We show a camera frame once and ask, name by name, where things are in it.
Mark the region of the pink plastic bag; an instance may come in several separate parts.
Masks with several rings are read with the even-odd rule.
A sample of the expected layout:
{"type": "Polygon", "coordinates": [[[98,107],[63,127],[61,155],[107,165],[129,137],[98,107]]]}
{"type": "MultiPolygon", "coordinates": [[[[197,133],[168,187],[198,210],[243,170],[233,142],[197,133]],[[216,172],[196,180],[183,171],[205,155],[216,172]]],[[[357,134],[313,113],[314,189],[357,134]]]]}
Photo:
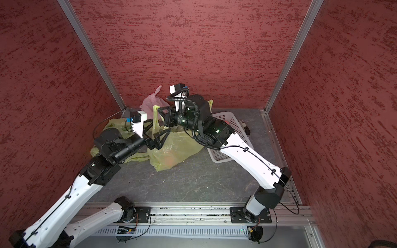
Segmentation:
{"type": "Polygon", "coordinates": [[[154,114],[153,107],[167,107],[170,106],[166,101],[162,98],[158,97],[157,94],[161,91],[162,86],[158,86],[154,93],[147,96],[142,104],[140,105],[140,110],[144,111],[147,114],[147,119],[158,118],[158,114],[154,114]]]}

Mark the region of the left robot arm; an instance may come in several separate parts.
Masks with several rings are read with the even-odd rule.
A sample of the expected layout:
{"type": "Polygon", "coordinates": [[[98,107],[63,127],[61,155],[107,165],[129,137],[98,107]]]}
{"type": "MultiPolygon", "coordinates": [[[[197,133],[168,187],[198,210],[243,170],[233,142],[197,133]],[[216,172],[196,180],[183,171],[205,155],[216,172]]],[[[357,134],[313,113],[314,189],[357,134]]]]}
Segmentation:
{"type": "Polygon", "coordinates": [[[82,221],[71,223],[81,208],[121,169],[125,160],[142,147],[159,149],[171,132],[166,129],[148,136],[153,121],[131,126],[133,135],[123,138],[116,128],[108,128],[94,140],[99,153],[78,173],[62,197],[33,225],[14,232],[9,241],[14,248],[74,248],[84,239],[119,220],[136,221],[134,203],[126,197],[82,221]]]}

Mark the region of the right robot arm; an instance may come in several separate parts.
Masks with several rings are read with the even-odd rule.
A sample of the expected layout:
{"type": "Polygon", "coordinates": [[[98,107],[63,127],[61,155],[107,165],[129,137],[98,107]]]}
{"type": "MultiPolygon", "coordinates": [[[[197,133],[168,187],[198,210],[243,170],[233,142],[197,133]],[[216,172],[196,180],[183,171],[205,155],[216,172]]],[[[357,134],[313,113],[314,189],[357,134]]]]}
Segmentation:
{"type": "Polygon", "coordinates": [[[197,143],[232,158],[258,182],[256,192],[250,196],[243,208],[246,221],[258,223],[263,210],[275,209],[284,192],[289,189],[287,183],[291,171],[264,159],[233,127],[213,117],[209,103],[202,96],[192,95],[183,98],[175,93],[167,99],[178,105],[157,109],[166,127],[180,126],[191,131],[191,136],[197,143]]]}

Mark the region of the peach in basket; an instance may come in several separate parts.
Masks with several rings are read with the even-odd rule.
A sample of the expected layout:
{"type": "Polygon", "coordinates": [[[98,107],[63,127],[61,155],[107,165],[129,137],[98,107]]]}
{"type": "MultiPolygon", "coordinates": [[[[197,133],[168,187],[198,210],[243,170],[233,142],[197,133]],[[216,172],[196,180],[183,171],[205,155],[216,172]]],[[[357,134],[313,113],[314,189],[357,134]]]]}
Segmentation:
{"type": "Polygon", "coordinates": [[[164,159],[164,161],[163,161],[163,164],[164,164],[165,166],[167,166],[167,167],[173,167],[173,166],[175,166],[177,163],[176,163],[176,160],[175,160],[174,157],[166,157],[166,158],[164,159]]]}

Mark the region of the green avocado print bag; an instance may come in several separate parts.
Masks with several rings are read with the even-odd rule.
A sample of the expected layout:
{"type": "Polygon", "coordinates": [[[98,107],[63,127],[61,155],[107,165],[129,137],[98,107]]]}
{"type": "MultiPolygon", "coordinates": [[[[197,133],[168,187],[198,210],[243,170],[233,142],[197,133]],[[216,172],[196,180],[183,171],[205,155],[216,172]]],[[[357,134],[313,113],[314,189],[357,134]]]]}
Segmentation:
{"type": "Polygon", "coordinates": [[[109,119],[105,122],[105,126],[103,127],[102,130],[99,129],[99,127],[96,127],[94,129],[93,132],[93,138],[97,138],[100,133],[106,129],[110,129],[110,128],[115,128],[117,129],[120,134],[122,135],[123,138],[129,138],[132,135],[134,135],[134,133],[132,132],[132,129],[130,126],[128,126],[127,124],[127,120],[124,118],[113,118],[113,119],[109,119]]]}

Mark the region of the white plastic basket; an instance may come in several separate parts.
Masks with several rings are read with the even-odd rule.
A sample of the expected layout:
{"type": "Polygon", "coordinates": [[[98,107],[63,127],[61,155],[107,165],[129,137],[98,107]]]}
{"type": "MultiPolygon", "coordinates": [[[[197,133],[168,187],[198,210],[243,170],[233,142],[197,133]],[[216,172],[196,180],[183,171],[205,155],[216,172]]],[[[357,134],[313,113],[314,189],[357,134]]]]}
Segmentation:
{"type": "MultiPolygon", "coordinates": [[[[215,113],[215,114],[213,114],[213,117],[226,122],[229,126],[231,126],[235,130],[235,132],[240,136],[240,138],[246,144],[248,144],[251,148],[253,148],[253,145],[252,145],[251,141],[249,140],[249,136],[246,134],[245,127],[241,125],[241,123],[238,121],[238,119],[235,117],[235,115],[232,112],[215,113]]],[[[219,164],[219,163],[229,162],[229,161],[233,160],[229,156],[221,153],[220,151],[208,149],[208,153],[210,155],[211,160],[214,163],[219,164]]]]}

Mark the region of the small black object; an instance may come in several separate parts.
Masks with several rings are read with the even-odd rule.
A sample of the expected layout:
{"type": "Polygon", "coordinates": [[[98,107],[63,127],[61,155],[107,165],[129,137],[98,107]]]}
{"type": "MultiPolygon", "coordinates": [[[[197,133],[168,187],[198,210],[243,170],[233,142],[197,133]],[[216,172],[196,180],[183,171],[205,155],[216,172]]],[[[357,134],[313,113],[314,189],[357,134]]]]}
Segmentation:
{"type": "Polygon", "coordinates": [[[241,119],[239,120],[239,124],[244,129],[246,136],[249,137],[251,134],[251,130],[248,128],[247,124],[241,119]]]}

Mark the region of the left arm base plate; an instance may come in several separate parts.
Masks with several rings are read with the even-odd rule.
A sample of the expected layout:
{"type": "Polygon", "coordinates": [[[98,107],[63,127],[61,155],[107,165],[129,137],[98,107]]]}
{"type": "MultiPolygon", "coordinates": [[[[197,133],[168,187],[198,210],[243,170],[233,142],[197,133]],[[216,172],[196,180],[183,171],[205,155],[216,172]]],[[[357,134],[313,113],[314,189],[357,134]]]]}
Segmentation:
{"type": "Polygon", "coordinates": [[[130,207],[122,212],[121,218],[115,223],[148,223],[151,207],[130,207]]]}

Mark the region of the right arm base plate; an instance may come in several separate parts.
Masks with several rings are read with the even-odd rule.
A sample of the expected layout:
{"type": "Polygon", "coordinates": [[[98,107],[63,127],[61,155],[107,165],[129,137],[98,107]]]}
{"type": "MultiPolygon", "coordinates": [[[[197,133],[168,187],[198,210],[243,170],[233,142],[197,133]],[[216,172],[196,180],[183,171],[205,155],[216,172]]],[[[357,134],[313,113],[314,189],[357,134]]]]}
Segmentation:
{"type": "Polygon", "coordinates": [[[272,223],[270,212],[267,208],[263,209],[259,215],[254,215],[244,207],[231,207],[230,216],[232,223],[243,224],[268,224],[272,223]]]}

